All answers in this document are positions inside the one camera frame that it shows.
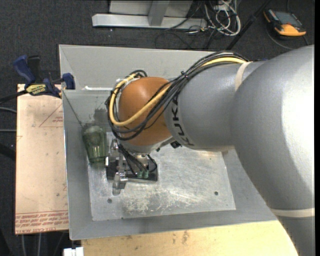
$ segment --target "wire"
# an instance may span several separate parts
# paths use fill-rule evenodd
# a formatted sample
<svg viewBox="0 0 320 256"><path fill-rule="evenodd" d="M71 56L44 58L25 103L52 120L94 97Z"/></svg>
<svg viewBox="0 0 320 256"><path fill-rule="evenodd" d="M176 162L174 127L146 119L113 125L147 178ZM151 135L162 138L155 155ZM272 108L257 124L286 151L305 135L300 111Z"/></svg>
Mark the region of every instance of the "wire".
<svg viewBox="0 0 320 256"><path fill-rule="evenodd" d="M38 241L38 253L37 253L37 256L40 256L40 248L41 248L41 234L39 234L39 241Z"/></svg>
<svg viewBox="0 0 320 256"><path fill-rule="evenodd" d="M0 129L0 133L16 133L17 130L11 130L11 129Z"/></svg>
<svg viewBox="0 0 320 256"><path fill-rule="evenodd" d="M196 9L195 9L195 11L193 12L193 14L192 14L191 16L189 16L188 18L184 19L184 20L183 20L182 22L180 22L179 24L174 25L174 26L172 26L172 27L169 27L169 28L165 29L164 31L174 30L174 29L180 27L180 26L181 26L182 24L184 24L186 21L190 20L190 19L197 13L197 11L200 9L200 7L201 7L201 4L199 5L199 2L198 2Z"/></svg>
<svg viewBox="0 0 320 256"><path fill-rule="evenodd" d="M145 129L145 127L147 126L147 123L151 120L151 118L153 118L155 115L159 117L158 111L165 104L167 104L174 97L176 97L180 93L180 91L183 89L183 87L198 73L208 68L214 67L216 65L224 65L224 64L230 64L230 63L243 63L247 61L248 61L247 59L245 59L241 55L232 51L218 51L199 59L186 72L182 71L181 75L169 81L168 83L165 83L164 85L162 85L145 105L145 106L150 106L150 108L153 106L152 109L148 112L146 118L135 127L131 127L130 129L126 129L126 130L121 128L122 126L118 126L114 124L110 118L110 116L113 115L113 112L117 113L117 110L115 109L115 105L111 105L111 98L114 98L113 102L115 102L115 98L117 97L117 95L119 94L119 91L121 90L121 88L118 87L119 89L114 90L110 94L108 99L105 101L105 105L108 109L108 122L114 136L121 141L128 141L138 136Z"/></svg>
<svg viewBox="0 0 320 256"><path fill-rule="evenodd" d="M4 107L4 106L0 106L0 110L9 111L9 112L12 112L12 113L17 113L16 110L8 108L8 107Z"/></svg>
<svg viewBox="0 0 320 256"><path fill-rule="evenodd" d="M286 48L286 49L288 49L288 50L295 50L294 48L290 48L290 47L288 47L288 46L285 46L285 45L277 42L277 41L269 34L267 27L265 28L265 31L266 31L266 34L268 35L268 37L269 37L274 43L276 43L278 46L281 46L281 47Z"/></svg>
<svg viewBox="0 0 320 256"><path fill-rule="evenodd" d="M27 256L26 246L25 246L25 235L21 236L21 243L22 243L23 256Z"/></svg>
<svg viewBox="0 0 320 256"><path fill-rule="evenodd" d="M56 254L58 252L59 245L60 245L60 243L62 241L62 238L64 238L65 234L66 234L66 232L62 232L62 235L60 236L60 239L59 239L59 241L58 241L58 243L57 243L57 245L56 245L56 247L54 249L54 252L52 254L53 256L56 256Z"/></svg>
<svg viewBox="0 0 320 256"><path fill-rule="evenodd" d="M206 66L206 65L214 64L214 63L218 63L218 62L244 63L244 61L240 60L240 59L236 59L236 58L232 58L232 57L223 57L223 58L219 58L219 59L214 59L214 60L208 61L205 64L203 64L202 66ZM122 85L123 85L123 83L120 82L115 88L118 89ZM152 100L150 100L146 105L144 105L138 112L136 112L129 119L127 119L125 121L121 121L121 122L115 120L115 116L114 116L114 113L113 113L114 112L113 111L113 107L114 107L113 104L115 102L116 93L119 90L115 91L115 93L113 93L112 96L111 96L111 102L110 102L110 105L109 105L109 116L110 116L111 122L114 125L119 126L119 127L131 124L133 121L138 119L144 112L149 110L151 106L154 106L161 99L161 97L167 92L167 90L169 88L170 88L170 83L166 83L166 86L163 88L163 90L161 90L155 97L153 97Z"/></svg>

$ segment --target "gray robot arm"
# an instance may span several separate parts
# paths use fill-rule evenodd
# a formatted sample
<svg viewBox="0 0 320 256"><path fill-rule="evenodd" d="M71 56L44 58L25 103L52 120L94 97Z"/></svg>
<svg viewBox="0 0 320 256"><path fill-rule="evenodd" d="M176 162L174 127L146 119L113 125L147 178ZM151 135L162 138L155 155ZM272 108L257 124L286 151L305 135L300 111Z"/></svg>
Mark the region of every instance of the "gray robot arm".
<svg viewBox="0 0 320 256"><path fill-rule="evenodd" d="M300 255L315 254L314 45L198 74L165 120L190 149L234 147Z"/></svg>

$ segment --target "white cable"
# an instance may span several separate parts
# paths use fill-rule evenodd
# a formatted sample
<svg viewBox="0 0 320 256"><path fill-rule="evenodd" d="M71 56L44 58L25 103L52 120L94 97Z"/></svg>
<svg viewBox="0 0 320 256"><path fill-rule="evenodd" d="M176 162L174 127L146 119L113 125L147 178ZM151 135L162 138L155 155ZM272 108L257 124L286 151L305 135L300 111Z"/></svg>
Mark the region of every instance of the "white cable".
<svg viewBox="0 0 320 256"><path fill-rule="evenodd" d="M226 2L226 1L222 1L224 5L227 5L229 10L231 12L233 12L235 14L235 20L236 20L236 26L237 26L237 30L236 32L233 32L232 30L229 29L229 26L231 24L231 19L230 19L230 15L228 14L228 11L224 8L223 11L226 12L227 16L228 16L228 25L225 26L221 23L221 21L219 20L218 18L218 14L220 11L222 10L219 10L219 12L215 15L215 19L220 23L221 27L223 27L223 29L218 29L218 32L225 35L225 36L236 36L237 34L239 34L240 30L241 30L241 21L240 21L240 18L239 16L237 15L237 12L235 9L232 8L232 6L230 5L230 1Z"/></svg>
<svg viewBox="0 0 320 256"><path fill-rule="evenodd" d="M8 108L8 107L4 107L4 106L0 106L0 110L9 111L9 112L12 112L12 113L17 113L16 110Z"/></svg>
<svg viewBox="0 0 320 256"><path fill-rule="evenodd" d="M212 29L215 29L216 28L216 25L213 23L213 21L211 20L210 16L209 16L209 13L208 13L208 8L207 8L207 5L205 4L204 5L204 11L205 11L205 15L207 17L207 19L209 20L209 22L211 23L211 28Z"/></svg>

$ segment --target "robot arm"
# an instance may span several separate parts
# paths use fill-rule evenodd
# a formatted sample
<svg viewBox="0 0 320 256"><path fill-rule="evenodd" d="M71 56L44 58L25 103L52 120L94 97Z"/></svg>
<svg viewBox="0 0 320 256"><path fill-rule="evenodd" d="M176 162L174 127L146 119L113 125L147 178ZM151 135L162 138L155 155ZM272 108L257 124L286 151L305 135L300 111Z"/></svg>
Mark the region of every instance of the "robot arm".
<svg viewBox="0 0 320 256"><path fill-rule="evenodd" d="M140 72L129 79L107 104L124 154L142 163L172 141L192 150L235 148L297 251L315 254L314 45L255 62L218 52L174 80Z"/></svg>

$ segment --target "black cable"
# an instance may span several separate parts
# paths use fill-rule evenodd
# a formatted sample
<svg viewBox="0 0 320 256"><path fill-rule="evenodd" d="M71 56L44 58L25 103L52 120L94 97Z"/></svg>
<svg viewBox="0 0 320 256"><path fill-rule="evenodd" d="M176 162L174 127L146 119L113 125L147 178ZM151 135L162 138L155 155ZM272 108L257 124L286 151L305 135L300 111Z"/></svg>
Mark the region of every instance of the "black cable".
<svg viewBox="0 0 320 256"><path fill-rule="evenodd" d="M151 162L154 164L154 168L152 170L149 170L149 173L152 173L154 172L157 168L158 168L158 165L156 163L156 161L149 155L147 154L147 157L151 160Z"/></svg>
<svg viewBox="0 0 320 256"><path fill-rule="evenodd" d="M287 0L287 1L286 1L286 11L287 11L288 13L291 13L290 7L289 7L289 6L290 6L289 3L290 3L290 0ZM306 37L305 35L303 35L302 38L303 38L305 44L306 44L307 46L309 46L309 42L308 42L307 37Z"/></svg>
<svg viewBox="0 0 320 256"><path fill-rule="evenodd" d="M65 234L66 234L65 232L62 232L62 235L60 236L60 239L59 239L59 241L58 241L58 243L57 243L57 245L56 245L56 247L54 249L53 256L56 256L56 254L58 252L58 249L59 249L59 246L60 246L60 243L62 241L62 238L64 238Z"/></svg>
<svg viewBox="0 0 320 256"><path fill-rule="evenodd" d="M200 6L201 6L201 2L198 1L198 2L197 2L197 7L196 7L196 9L195 9L195 11L193 12L192 15L190 15L188 18L184 19L184 20L183 20L182 22L180 22L179 24L174 25L174 26L169 27L169 28L166 28L164 31L174 30L174 29L180 27L182 24L184 24L186 21L190 20L190 19L197 13L197 11L199 10Z"/></svg>
<svg viewBox="0 0 320 256"><path fill-rule="evenodd" d="M135 134L133 134L130 137L122 138L121 136L117 135L116 133L120 133L121 134L123 131L121 129L115 128L114 125L112 124L112 122L109 120L109 124L110 124L111 129L114 132L115 136L117 136L117 138L120 139L120 140L127 141L127 140L131 140L134 137L136 137L137 135L139 135L143 131L143 128L146 126L147 122L158 112L158 110L164 105L164 103L172 100L177 94L179 94L181 89L189 82L189 80L192 77L194 77L198 73L202 72L203 70L209 69L209 68L217 66L217 65L222 65L222 64L230 64L230 62L213 63L213 64L209 64L209 65L206 65L206 66L202 66L202 67L199 67L198 69L194 69L192 71L193 73L189 74L189 78L183 76L182 80L180 81L180 84L178 84L178 86L174 86L172 90L170 90L169 92L167 91L164 94L162 99L159 100L158 103L155 104L155 106L149 112L149 114L147 115L145 120L143 122L141 122L139 125L135 126L134 128L132 128L130 130L130 132L131 132L134 129L140 128Z"/></svg>
<svg viewBox="0 0 320 256"><path fill-rule="evenodd" d="M129 75L139 74L139 73L143 73L144 77L147 77L147 76L148 76L147 73L146 73L144 70L142 70L142 69L137 69L137 70L135 70L135 71L132 71Z"/></svg>
<svg viewBox="0 0 320 256"><path fill-rule="evenodd" d="M249 27L254 23L254 21L257 19L257 16L259 16L266 6L271 2L272 0L266 0L260 7L259 9L249 17L247 22L244 24L242 29L240 30L239 34L234 37L234 39L231 41L231 43L227 46L226 50L231 50L235 44L239 41L239 39L243 36L243 34L249 29Z"/></svg>
<svg viewBox="0 0 320 256"><path fill-rule="evenodd" d="M174 32L163 32L163 33L160 33L158 34L155 39L154 39L154 45L155 45L155 48L156 49L159 49L158 45L157 45L157 40L160 36L163 36L163 35L173 35L175 37L177 37L181 42L183 42L190 50L196 50L195 48L193 48L188 42L186 42L185 40L182 39L181 36L177 35L176 33Z"/></svg>
<svg viewBox="0 0 320 256"><path fill-rule="evenodd" d="M123 141L128 141L133 138L135 138L137 135L139 135L144 128L146 127L148 121L159 111L159 109L166 103L172 100L177 94L180 93L181 89L189 82L189 80L197 75L199 72L202 72L205 69L211 68L216 65L222 65L222 64L229 64L230 62L218 62L214 64L209 64L206 66L202 66L204 63L207 63L210 60L214 60L217 58L222 58L222 57L233 57L233 58L238 58L240 60L245 60L247 61L244 57L240 56L239 54L231 51L219 51L215 52L212 54L209 54L208 56L205 56L201 59L199 59L195 64L193 64L186 72L183 72L180 76L178 76L176 79L174 79L174 82L171 83L170 87L168 90L164 93L162 98L154 105L152 110L148 113L147 117L143 122L141 122L139 125L123 131L123 129L116 128L114 124L110 120L110 113L108 113L108 122L110 124L110 127L112 129L113 134L115 137L119 140ZM111 99L112 94L109 96L109 98L106 100L105 104L107 106L110 105L110 99ZM125 133L130 133L134 132L129 137L121 137L119 134L125 134Z"/></svg>
<svg viewBox="0 0 320 256"><path fill-rule="evenodd" d="M7 102L7 101L16 99L18 96L21 96L21 95L24 95L24 94L27 94L27 93L28 92L26 90L23 90L23 91L16 92L15 94L11 94L11 95L6 96L6 97L2 97L2 98L0 98L0 104L3 104L5 102Z"/></svg>

